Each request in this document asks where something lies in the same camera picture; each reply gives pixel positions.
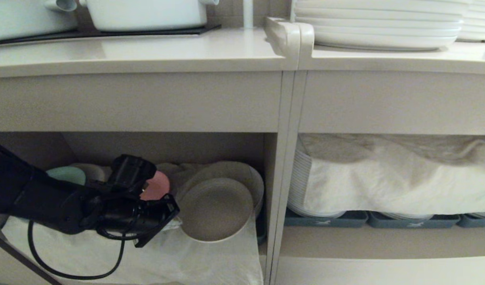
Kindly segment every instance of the kitchen shelf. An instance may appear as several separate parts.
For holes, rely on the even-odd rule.
[[[0,46],[0,78],[136,72],[296,70],[298,27],[222,28],[199,36],[121,36]]]
[[[485,256],[485,228],[284,227],[281,257],[417,259]]]
[[[299,70],[365,70],[485,74],[485,43],[455,42],[433,51],[400,52],[314,45],[310,24],[300,26]]]

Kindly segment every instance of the white pot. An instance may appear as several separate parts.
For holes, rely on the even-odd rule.
[[[77,27],[74,0],[0,0],[0,40]]]
[[[101,31],[188,29],[207,23],[206,5],[219,0],[80,0]]]

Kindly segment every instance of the black cable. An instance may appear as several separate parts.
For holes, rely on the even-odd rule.
[[[52,269],[49,267],[45,262],[38,256],[38,253],[36,252],[36,249],[34,247],[34,242],[33,242],[33,224],[34,222],[31,220],[29,221],[29,225],[27,227],[27,242],[29,244],[29,249],[31,250],[31,254],[33,255],[34,259],[38,264],[40,264],[41,267],[45,268],[45,270],[49,271],[52,274],[55,274],[59,277],[63,278],[68,278],[68,279],[75,279],[75,280],[95,280],[95,279],[101,279],[109,276],[110,274],[113,274],[114,271],[119,267],[119,264],[121,263],[121,260],[123,259],[123,252],[124,252],[124,240],[121,240],[121,249],[119,250],[119,257],[117,259],[116,265],[107,272],[106,274],[101,274],[101,275],[95,275],[95,276],[77,276],[77,275],[70,275],[70,274],[64,274],[63,272],[59,272],[55,269]]]

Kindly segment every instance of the stacked dishes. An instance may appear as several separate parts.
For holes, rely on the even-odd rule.
[[[472,0],[297,0],[295,21],[320,45],[431,50],[453,43]]]
[[[469,215],[472,215],[476,218],[485,219],[485,213],[470,213]]]
[[[485,40],[485,0],[475,0],[464,15],[464,24],[458,40],[479,42]]]
[[[430,220],[434,215],[413,215],[405,213],[381,213],[394,220]]]
[[[304,217],[339,218],[346,211],[322,212],[304,208],[304,197],[306,196],[311,164],[312,159],[306,154],[304,146],[299,139],[297,141],[297,149],[295,150],[295,158],[293,161],[290,192],[288,195],[288,208]]]

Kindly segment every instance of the storage tray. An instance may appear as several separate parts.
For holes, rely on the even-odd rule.
[[[463,214],[457,225],[463,228],[485,228],[485,218],[476,218],[472,215]]]
[[[460,221],[459,215],[434,215],[430,220],[393,220],[378,212],[369,212],[369,225],[387,229],[440,229],[451,228]]]
[[[285,226],[360,228],[369,217],[365,211],[347,211],[339,218],[301,217],[286,209]]]

